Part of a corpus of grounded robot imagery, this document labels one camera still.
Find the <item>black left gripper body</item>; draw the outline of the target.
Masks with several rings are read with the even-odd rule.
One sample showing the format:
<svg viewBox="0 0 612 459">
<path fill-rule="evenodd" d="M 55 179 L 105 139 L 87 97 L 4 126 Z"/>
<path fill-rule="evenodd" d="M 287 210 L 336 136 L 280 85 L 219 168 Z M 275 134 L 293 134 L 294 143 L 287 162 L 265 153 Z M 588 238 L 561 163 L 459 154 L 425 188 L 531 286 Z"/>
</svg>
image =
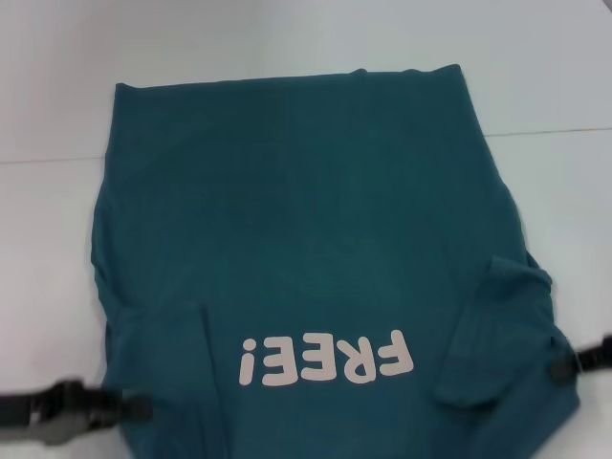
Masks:
<svg viewBox="0 0 612 459">
<path fill-rule="evenodd" d="M 81 381 L 57 382 L 34 392 L 1 396 L 1 441 L 63 445 L 116 426 L 122 395 Z"/>
</svg>

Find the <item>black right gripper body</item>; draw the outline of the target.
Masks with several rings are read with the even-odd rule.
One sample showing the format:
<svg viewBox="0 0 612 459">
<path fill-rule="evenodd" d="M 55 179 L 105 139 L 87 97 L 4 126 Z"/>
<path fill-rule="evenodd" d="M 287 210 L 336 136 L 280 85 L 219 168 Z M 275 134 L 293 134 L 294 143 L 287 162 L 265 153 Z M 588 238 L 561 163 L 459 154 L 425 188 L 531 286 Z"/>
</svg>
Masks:
<svg viewBox="0 0 612 459">
<path fill-rule="evenodd" d="M 579 373 L 607 370 L 612 365 L 612 336 L 605 336 L 600 344 L 582 349 L 576 354 Z"/>
</svg>

